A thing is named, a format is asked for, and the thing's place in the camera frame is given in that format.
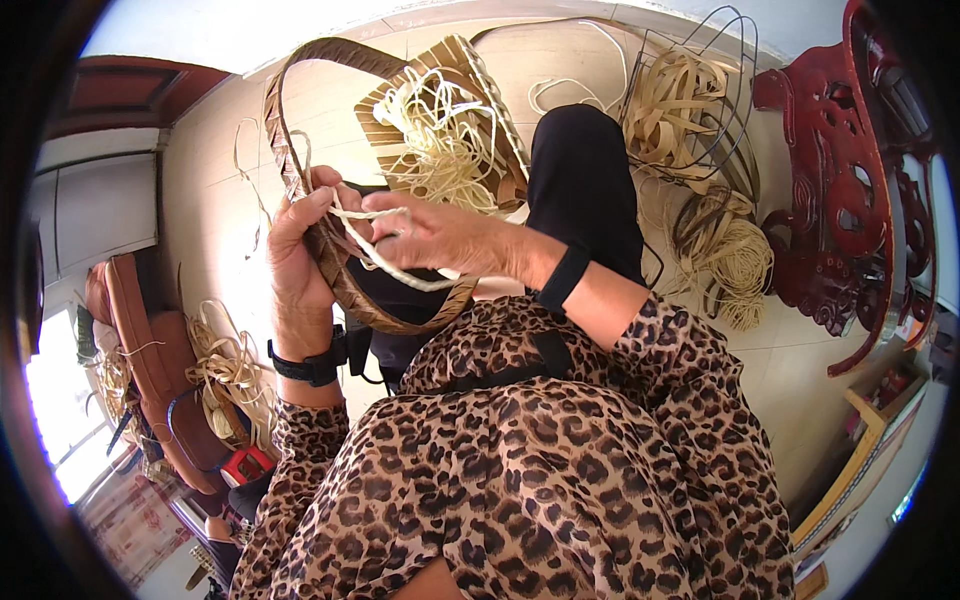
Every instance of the metal wire frame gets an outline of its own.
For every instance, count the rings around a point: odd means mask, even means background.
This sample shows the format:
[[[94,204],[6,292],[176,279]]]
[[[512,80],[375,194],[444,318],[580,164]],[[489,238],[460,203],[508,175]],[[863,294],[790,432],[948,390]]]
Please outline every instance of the metal wire frame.
[[[714,42],[716,42],[716,40],[719,39],[719,37],[723,35],[728,29],[738,24],[740,29],[740,34],[739,34],[740,53],[739,53],[739,60],[738,60],[739,71],[736,74],[727,74],[727,94],[728,95],[724,97],[724,99],[727,100],[727,102],[720,103],[720,116],[716,117],[715,115],[704,113],[702,117],[702,119],[708,118],[710,120],[715,120],[717,123],[720,123],[721,124],[720,130],[716,133],[710,134],[710,136],[712,137],[712,140],[709,140],[708,143],[700,144],[701,147],[705,148],[704,151],[699,156],[694,158],[689,164],[671,165],[671,169],[683,169],[685,167],[692,166],[692,165],[703,166],[710,169],[710,171],[702,177],[685,178],[686,180],[703,181],[703,180],[708,180],[712,178],[720,170],[720,168],[724,165],[724,163],[726,163],[727,160],[729,160],[730,157],[734,154],[734,151],[736,150],[737,145],[740,143],[740,140],[743,138],[743,135],[747,130],[747,121],[750,119],[750,115],[753,110],[753,104],[754,104],[753,79],[756,76],[756,56],[757,56],[757,46],[759,43],[759,34],[757,32],[756,22],[750,16],[741,14],[740,11],[737,10],[735,7],[731,5],[726,5],[726,6],[719,7],[715,9],[713,12],[711,12],[710,14],[708,14],[707,17],[704,18],[704,20],[702,20],[700,24],[697,25],[693,29],[693,31],[690,32],[690,34],[683,39],[676,39],[666,34],[662,34],[661,32],[658,32],[656,30],[645,29],[643,32],[643,43],[640,46],[640,51],[636,54],[634,69],[630,76],[629,83],[627,85],[626,98],[628,99],[628,101],[623,103],[623,108],[620,110],[620,118],[618,120],[618,123],[620,125],[620,128],[622,129],[624,121],[627,118],[627,114],[629,113],[629,108],[630,108],[629,99],[632,99],[635,95],[636,84],[640,79],[639,77],[640,73],[642,72],[642,69],[650,68],[650,64],[657,57],[656,54],[647,52],[647,40],[650,39],[651,36],[659,37],[665,40],[666,43],[662,45],[665,45],[667,47],[676,46],[676,45],[686,46],[687,44],[690,43],[690,40],[694,38],[702,30],[710,29],[710,27],[707,25],[708,21],[710,21],[710,19],[713,18],[720,11],[724,11],[724,10],[729,10],[734,14],[734,16],[729,21],[727,21],[726,25],[724,25],[722,29],[716,32],[716,34],[704,45],[703,48],[701,48],[700,50],[695,50],[694,54],[696,54],[697,56],[702,56],[707,50],[710,50],[711,52],[726,55],[727,53],[721,52],[716,48],[713,48],[712,46]],[[749,33],[750,27],[752,27],[753,29],[752,43],[748,43],[748,40],[747,40],[747,35]],[[744,100],[743,78],[745,76],[749,76],[750,78],[749,79],[750,93],[749,93],[749,98],[746,98],[746,103],[747,103],[746,114],[742,119],[740,119],[737,117],[737,110],[741,106],[741,101]],[[732,89],[731,77],[734,77],[735,79],[734,83],[736,87],[736,98],[732,102],[730,102],[730,98],[729,98],[730,90]],[[727,107],[730,107],[729,115],[726,115]],[[734,121],[737,121],[738,123],[739,132],[736,132],[736,131],[731,132],[731,125]],[[701,141],[700,139],[701,135],[703,134],[692,132],[688,135],[688,139],[685,140],[684,143],[689,143],[692,145],[692,147],[696,147],[697,143]],[[730,148],[725,153],[722,153],[719,156],[716,156],[715,151],[718,145],[720,144],[721,140],[725,137],[730,139],[730,142],[731,142]],[[647,164],[642,161],[636,160],[635,158],[632,158],[632,157],[630,158],[630,161],[632,164],[634,164],[634,166],[644,165],[659,171],[660,176],[663,180],[670,181],[670,182],[677,182],[677,183],[683,182],[683,180],[669,174],[667,170],[661,167],[660,165]]]

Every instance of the wire basket frame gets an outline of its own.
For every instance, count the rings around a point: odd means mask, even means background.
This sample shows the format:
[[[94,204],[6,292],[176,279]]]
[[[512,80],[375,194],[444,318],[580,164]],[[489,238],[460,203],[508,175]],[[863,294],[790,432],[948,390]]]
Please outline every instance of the wire basket frame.
[[[712,28],[708,22],[718,13],[727,11],[732,13],[731,18],[726,24],[713,36],[708,38],[702,46],[697,44],[696,39],[704,39],[709,36]],[[724,52],[717,47],[718,40],[731,28],[739,26],[739,36],[737,36],[738,57],[728,52]],[[704,54],[716,55],[719,58],[729,58],[736,60],[736,73],[725,73],[727,79],[726,95],[721,99],[719,115],[703,111],[700,115],[700,124],[710,128],[710,133],[689,132],[683,140],[687,144],[691,155],[695,156],[688,164],[672,164],[670,167],[658,165],[656,163],[647,163],[634,157],[630,157],[630,162],[634,166],[650,167],[658,172],[661,179],[673,182],[683,183],[684,180],[706,181],[713,178],[714,175],[724,166],[736,152],[736,147],[746,133],[747,121],[750,119],[753,108],[754,89],[753,79],[756,76],[756,57],[759,35],[756,28],[756,22],[740,11],[726,5],[715,9],[707,15],[704,20],[697,25],[690,34],[684,38],[678,38],[663,34],[653,29],[643,31],[643,42],[640,51],[636,54],[634,69],[631,73],[627,85],[626,101],[620,109],[618,123],[623,129],[633,99],[638,91],[637,84],[641,81],[641,74],[644,69],[650,69],[654,60],[660,55],[660,52],[652,48],[662,47],[665,51],[671,47],[683,46],[699,57]],[[691,166],[706,167],[709,169],[706,175],[700,177],[680,178],[670,173],[673,170],[681,170]]]

